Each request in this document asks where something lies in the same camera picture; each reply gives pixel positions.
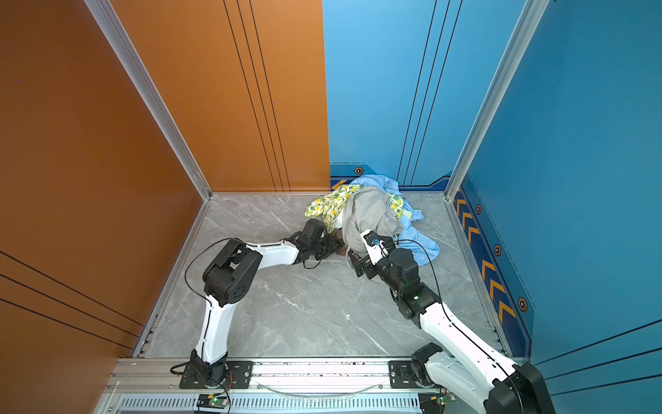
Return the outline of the red plaid cloth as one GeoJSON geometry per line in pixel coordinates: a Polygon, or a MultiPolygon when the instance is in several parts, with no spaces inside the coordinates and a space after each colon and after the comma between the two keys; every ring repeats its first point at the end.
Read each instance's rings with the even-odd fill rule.
{"type": "Polygon", "coordinates": [[[358,253],[356,253],[354,250],[352,250],[348,244],[346,244],[343,238],[342,230],[334,229],[331,232],[331,236],[335,242],[334,252],[336,253],[336,255],[344,257],[345,259],[348,260],[348,262],[352,266],[355,266],[360,261],[361,256],[358,253]]]}

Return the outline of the grey cloth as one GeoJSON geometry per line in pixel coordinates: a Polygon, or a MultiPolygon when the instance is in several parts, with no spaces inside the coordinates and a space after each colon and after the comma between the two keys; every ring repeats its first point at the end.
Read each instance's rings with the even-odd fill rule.
{"type": "Polygon", "coordinates": [[[360,255],[367,254],[365,240],[361,236],[365,231],[393,237],[403,230],[387,194],[372,186],[363,186],[350,197],[342,210],[341,225],[343,241],[360,255]]]}

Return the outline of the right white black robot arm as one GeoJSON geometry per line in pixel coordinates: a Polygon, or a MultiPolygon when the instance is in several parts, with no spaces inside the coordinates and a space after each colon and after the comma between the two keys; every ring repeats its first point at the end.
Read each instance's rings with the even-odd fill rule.
{"type": "Polygon", "coordinates": [[[422,282],[410,250],[374,234],[364,245],[360,274],[384,281],[400,313],[434,339],[411,357],[420,386],[443,387],[477,413],[555,411],[541,372],[511,360],[463,324],[422,282]]]}

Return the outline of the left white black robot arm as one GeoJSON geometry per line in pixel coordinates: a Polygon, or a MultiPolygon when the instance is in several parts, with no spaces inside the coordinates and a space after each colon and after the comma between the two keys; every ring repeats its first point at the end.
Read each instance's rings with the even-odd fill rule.
{"type": "Polygon", "coordinates": [[[206,302],[203,329],[188,362],[171,368],[180,377],[182,389],[226,390],[233,372],[228,364],[229,331],[237,304],[246,297],[257,272],[277,266],[318,262],[327,259],[341,245],[326,225],[310,219],[303,230],[273,243],[246,243],[238,238],[224,240],[217,256],[203,272],[206,302]]]}

